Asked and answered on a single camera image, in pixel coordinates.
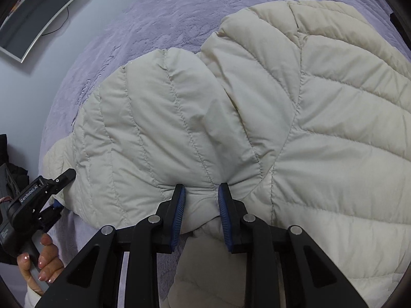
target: white floor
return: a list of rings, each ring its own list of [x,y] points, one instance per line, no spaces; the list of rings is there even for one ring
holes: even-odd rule
[[[38,175],[43,126],[61,81],[85,46],[133,1],[76,0],[66,24],[40,38],[23,64],[0,53],[0,134],[7,134],[10,161],[26,168],[31,179]],[[66,16],[63,11],[49,30]],[[17,282],[15,268],[0,264],[0,275],[21,301],[25,286]]]

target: bed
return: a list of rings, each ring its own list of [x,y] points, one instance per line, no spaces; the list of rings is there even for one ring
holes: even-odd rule
[[[119,66],[155,48],[178,47],[196,53],[224,16],[268,1],[275,0],[137,0],[85,48],[68,71],[44,127],[40,173],[45,153],[72,132],[79,108],[95,85]],[[390,21],[392,10],[385,0],[333,1],[355,7],[385,40],[411,61],[411,51]],[[67,264],[95,232],[95,228],[65,210],[51,235]],[[173,281],[183,245],[184,240],[175,254],[158,259],[161,300]]]

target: curved monitor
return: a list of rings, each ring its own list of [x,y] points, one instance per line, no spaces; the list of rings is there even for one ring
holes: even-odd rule
[[[23,62],[44,30],[72,1],[20,1],[0,27],[0,51]]]

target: metal screw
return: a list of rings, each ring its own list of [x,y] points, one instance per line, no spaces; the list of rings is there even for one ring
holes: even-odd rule
[[[245,222],[254,222],[256,220],[256,217],[252,214],[246,214],[242,218]]]
[[[149,223],[157,223],[161,220],[158,215],[152,215],[148,218]]]
[[[300,226],[292,226],[290,231],[294,234],[294,235],[300,235],[303,230]]]
[[[101,229],[101,233],[104,234],[104,235],[111,234],[112,232],[113,232],[112,226],[104,226],[104,227]]]

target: cream puffer jacket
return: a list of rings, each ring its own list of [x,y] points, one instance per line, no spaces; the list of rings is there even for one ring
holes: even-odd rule
[[[249,213],[302,226],[379,307],[411,260],[410,79],[348,5],[257,5],[224,18],[198,54],[155,50],[116,70],[44,174],[75,168],[58,199],[95,227],[134,225],[186,186],[182,232],[195,235],[164,306],[242,305],[244,260],[213,220],[228,182]]]

